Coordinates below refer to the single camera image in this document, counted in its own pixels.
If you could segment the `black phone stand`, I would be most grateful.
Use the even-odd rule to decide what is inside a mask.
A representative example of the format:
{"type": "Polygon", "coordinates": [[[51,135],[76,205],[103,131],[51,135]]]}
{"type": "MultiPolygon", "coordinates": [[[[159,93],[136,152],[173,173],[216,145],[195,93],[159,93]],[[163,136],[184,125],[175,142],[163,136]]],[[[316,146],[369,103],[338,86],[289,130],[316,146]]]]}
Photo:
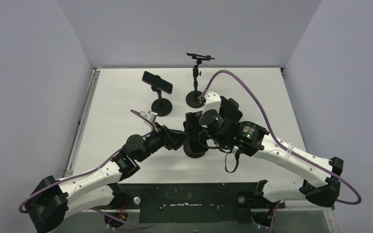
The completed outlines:
{"type": "Polygon", "coordinates": [[[187,141],[183,145],[183,150],[184,150],[184,153],[185,153],[186,156],[188,156],[189,158],[193,158],[193,159],[201,158],[206,153],[206,152],[193,153],[191,151],[190,145],[187,141]]]}
{"type": "Polygon", "coordinates": [[[157,87],[152,86],[151,89],[158,95],[158,99],[156,99],[151,105],[151,110],[157,113],[159,117],[165,117],[169,115],[173,109],[171,101],[169,99],[163,98],[162,91],[157,87]]]}

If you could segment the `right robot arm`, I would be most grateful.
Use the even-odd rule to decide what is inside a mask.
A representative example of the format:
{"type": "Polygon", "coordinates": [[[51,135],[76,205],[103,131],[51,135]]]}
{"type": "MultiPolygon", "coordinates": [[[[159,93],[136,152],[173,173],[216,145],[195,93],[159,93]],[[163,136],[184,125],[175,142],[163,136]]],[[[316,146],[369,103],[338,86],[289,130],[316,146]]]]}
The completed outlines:
{"type": "Polygon", "coordinates": [[[238,162],[247,155],[269,161],[296,175],[297,179],[278,182],[261,180],[254,193],[254,202],[266,207],[280,200],[307,201],[321,207],[332,207],[339,196],[343,160],[338,157],[320,158],[300,150],[290,143],[276,142],[267,129],[250,121],[234,122],[222,117],[216,110],[189,112],[185,115],[184,129],[193,154],[213,149],[232,154],[238,162]]]}

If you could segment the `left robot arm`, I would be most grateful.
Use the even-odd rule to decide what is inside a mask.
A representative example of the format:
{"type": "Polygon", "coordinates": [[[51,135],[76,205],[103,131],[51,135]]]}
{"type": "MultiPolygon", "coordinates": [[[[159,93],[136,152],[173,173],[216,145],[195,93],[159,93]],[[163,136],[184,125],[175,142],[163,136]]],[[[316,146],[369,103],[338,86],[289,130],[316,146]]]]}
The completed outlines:
{"type": "Polygon", "coordinates": [[[140,169],[138,163],[159,149],[178,150],[186,140],[186,132],[156,123],[148,135],[129,136],[122,148],[97,168],[67,178],[43,178],[20,210],[29,215],[37,232],[48,233],[76,212],[106,205],[119,208],[125,196],[117,190],[118,182],[133,176],[140,169]]]}

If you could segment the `tall empty phone stand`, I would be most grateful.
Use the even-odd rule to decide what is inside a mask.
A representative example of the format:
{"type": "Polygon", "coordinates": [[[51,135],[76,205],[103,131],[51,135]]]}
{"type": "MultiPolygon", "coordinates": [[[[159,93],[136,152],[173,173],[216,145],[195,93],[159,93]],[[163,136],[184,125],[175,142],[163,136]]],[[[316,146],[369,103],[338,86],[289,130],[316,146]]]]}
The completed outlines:
{"type": "Polygon", "coordinates": [[[196,53],[186,53],[186,55],[196,61],[196,64],[193,67],[193,73],[192,73],[194,90],[187,94],[186,103],[191,108],[200,108],[200,107],[203,107],[204,104],[201,103],[199,100],[199,96],[202,94],[202,92],[198,90],[197,78],[201,76],[201,72],[199,71],[199,65],[201,65],[203,61],[211,61],[211,60],[215,60],[215,58],[212,57],[211,55],[200,55],[196,53]]]}

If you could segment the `dark blue phone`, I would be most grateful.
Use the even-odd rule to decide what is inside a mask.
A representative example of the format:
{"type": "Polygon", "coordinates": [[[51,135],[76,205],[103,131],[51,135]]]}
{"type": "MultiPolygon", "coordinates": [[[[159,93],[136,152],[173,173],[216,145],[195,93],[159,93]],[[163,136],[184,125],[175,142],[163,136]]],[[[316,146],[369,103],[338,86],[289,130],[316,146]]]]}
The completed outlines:
{"type": "Polygon", "coordinates": [[[239,104],[232,98],[227,99],[224,96],[220,96],[220,99],[220,116],[234,123],[239,122],[243,117],[243,113],[239,110],[239,104]]]}

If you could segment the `magenta edged phone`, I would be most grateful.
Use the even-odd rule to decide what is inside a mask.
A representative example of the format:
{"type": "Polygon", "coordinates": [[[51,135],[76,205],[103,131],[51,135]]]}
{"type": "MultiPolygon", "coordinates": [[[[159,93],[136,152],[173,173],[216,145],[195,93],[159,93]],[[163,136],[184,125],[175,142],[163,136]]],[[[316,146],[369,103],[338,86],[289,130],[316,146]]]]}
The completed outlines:
{"type": "Polygon", "coordinates": [[[144,71],[142,81],[167,94],[171,94],[173,91],[173,84],[148,71],[144,71]]]}

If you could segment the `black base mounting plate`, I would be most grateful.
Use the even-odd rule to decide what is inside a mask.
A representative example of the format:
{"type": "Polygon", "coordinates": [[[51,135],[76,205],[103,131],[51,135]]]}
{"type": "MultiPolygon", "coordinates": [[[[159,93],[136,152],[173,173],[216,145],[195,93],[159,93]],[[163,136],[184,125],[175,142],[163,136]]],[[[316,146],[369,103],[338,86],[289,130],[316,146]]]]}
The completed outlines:
{"type": "Polygon", "coordinates": [[[107,211],[139,213],[140,223],[218,223],[269,225],[276,203],[262,196],[264,184],[121,184],[107,211]]]}

